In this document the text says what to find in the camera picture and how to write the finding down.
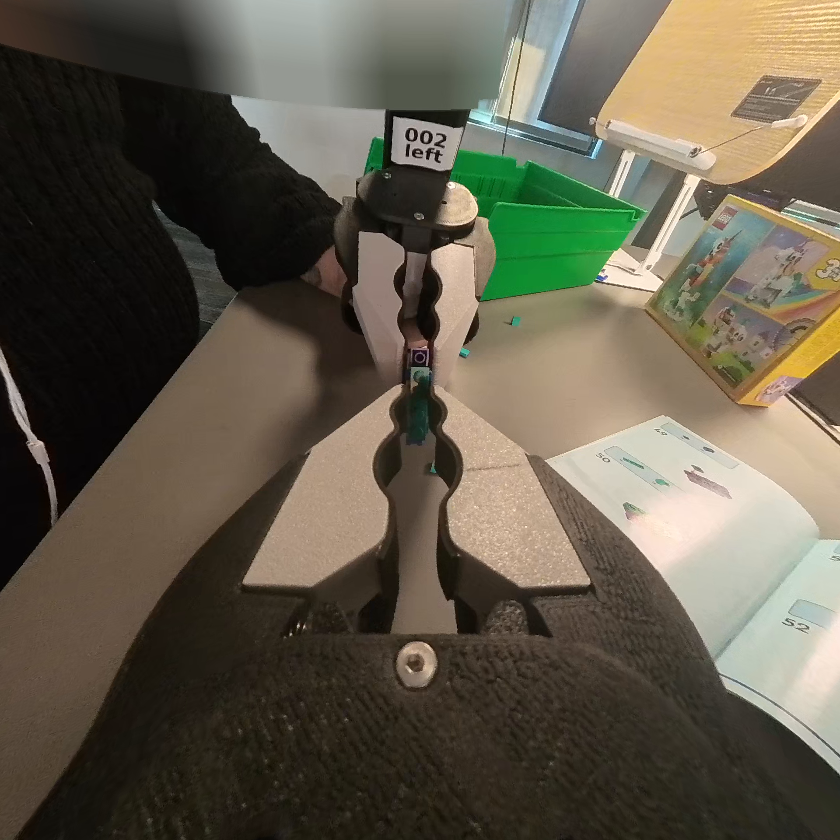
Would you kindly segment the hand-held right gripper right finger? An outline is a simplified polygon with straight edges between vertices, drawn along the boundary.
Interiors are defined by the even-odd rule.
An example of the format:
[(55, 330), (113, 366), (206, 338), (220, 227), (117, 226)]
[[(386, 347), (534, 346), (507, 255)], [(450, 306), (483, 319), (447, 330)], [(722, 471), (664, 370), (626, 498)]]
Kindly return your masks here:
[(494, 607), (578, 595), (591, 579), (564, 528), (537, 459), (443, 388), (433, 389), (434, 466), (447, 490), (437, 526), (437, 574), (459, 631), (479, 631)]

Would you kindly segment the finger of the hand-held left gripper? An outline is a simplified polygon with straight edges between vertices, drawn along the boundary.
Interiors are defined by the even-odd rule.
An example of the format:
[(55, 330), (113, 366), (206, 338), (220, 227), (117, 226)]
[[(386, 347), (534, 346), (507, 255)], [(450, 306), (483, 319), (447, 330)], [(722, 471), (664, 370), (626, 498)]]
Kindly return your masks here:
[(395, 281), (405, 262), (406, 252), (395, 240), (383, 233), (359, 233), (353, 310), (375, 368), (388, 388), (404, 384), (406, 344), (399, 323), (403, 300)]
[(427, 312), (432, 327), (433, 384), (446, 387), (477, 313), (474, 250), (450, 244), (430, 255), (432, 290), (437, 293)]

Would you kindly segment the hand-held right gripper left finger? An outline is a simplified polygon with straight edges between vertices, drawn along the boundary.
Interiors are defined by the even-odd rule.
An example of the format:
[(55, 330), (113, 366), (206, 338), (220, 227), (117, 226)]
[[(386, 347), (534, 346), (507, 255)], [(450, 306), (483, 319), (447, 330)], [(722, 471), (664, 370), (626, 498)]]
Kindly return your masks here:
[(362, 631), (392, 630), (399, 588), (395, 504), (403, 388), (315, 444), (245, 573), (249, 593), (335, 604)]

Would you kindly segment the purple teal brick assembly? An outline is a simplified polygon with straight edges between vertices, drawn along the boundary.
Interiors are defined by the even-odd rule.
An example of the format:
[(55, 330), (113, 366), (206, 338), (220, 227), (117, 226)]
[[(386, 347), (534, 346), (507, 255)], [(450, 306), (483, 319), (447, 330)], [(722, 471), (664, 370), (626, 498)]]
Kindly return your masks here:
[(429, 431), (429, 396), (432, 384), (432, 352), (428, 347), (408, 351), (406, 383), (406, 445), (423, 445)]

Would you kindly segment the green plastic bin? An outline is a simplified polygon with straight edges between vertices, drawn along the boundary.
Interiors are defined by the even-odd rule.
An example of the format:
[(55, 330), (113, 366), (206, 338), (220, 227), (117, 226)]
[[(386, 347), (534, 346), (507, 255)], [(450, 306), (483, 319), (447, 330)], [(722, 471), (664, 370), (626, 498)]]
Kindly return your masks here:
[(478, 203), (496, 247), (481, 300), (592, 284), (645, 211), (534, 162), (458, 152), (452, 180)]

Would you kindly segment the colourful toy brick set box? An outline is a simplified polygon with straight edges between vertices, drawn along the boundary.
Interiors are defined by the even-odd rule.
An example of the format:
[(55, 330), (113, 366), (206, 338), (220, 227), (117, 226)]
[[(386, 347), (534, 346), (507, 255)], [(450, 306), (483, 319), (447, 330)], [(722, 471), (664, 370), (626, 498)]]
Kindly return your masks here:
[(838, 238), (729, 195), (645, 309), (732, 401), (771, 406), (838, 353)]

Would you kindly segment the open instruction booklet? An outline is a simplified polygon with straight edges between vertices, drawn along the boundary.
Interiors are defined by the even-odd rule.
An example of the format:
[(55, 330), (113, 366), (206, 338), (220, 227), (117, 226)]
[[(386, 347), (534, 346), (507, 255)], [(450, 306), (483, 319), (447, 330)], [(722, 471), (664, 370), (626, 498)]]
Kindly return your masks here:
[(677, 595), (722, 684), (839, 768), (839, 547), (667, 416), (550, 458)]

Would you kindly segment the white table stand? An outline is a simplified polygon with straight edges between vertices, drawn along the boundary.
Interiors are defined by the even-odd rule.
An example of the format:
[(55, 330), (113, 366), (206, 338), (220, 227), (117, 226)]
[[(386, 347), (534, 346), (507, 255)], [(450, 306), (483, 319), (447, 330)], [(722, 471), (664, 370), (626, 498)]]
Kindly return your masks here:
[[(603, 128), (606, 138), (617, 140), (623, 150), (609, 185), (609, 196), (620, 196), (632, 163), (641, 154), (646, 154), (651, 161), (668, 165), (675, 171), (675, 175), (654, 209), (649, 212), (647, 221), (640, 230), (640, 233), (654, 236), (646, 253), (636, 259), (629, 254), (627, 248), (619, 248), (595, 279), (598, 284), (638, 291), (656, 291), (662, 280), (655, 274), (655, 268), (664, 255), (665, 247), (679, 221), (692, 212), (708, 218), (722, 199), (729, 195), (745, 197), (775, 210), (784, 209), (794, 201), (786, 192), (761, 188), (753, 178), (734, 184), (723, 184), (708, 179), (718, 162), (715, 151), (731, 144), (735, 138), (716, 144), (714, 148), (708, 148), (702, 143), (670, 139), (615, 119), (607, 120)], [(687, 210), (690, 202), (695, 202), (695, 206), (692, 210)]]

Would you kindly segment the person's black sweater torso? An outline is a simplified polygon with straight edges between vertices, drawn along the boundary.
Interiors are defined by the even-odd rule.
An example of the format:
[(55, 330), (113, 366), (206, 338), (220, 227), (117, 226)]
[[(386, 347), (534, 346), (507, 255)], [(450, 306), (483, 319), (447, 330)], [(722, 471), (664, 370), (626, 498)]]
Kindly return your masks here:
[(117, 81), (2, 47), (2, 352), (66, 510), (198, 339)]

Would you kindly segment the tilted wooden table board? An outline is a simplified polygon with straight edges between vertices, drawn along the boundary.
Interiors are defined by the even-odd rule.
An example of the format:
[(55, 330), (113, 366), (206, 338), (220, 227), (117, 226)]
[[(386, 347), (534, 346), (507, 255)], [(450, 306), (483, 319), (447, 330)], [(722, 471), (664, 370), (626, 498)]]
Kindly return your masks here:
[(837, 110), (838, 48), (838, 1), (672, 2), (591, 124), (679, 172), (743, 182)]

